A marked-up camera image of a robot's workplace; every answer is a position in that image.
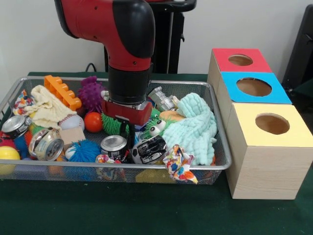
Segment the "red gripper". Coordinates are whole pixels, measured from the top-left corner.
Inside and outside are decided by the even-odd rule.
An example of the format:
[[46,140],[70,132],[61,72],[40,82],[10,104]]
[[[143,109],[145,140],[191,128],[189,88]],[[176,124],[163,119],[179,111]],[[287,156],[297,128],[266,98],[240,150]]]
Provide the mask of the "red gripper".
[[127,140],[127,157],[130,155],[135,141],[135,125],[143,125],[148,122],[152,104],[144,101],[139,105],[120,105],[114,102],[102,100],[102,111],[106,116],[121,119],[120,136]]

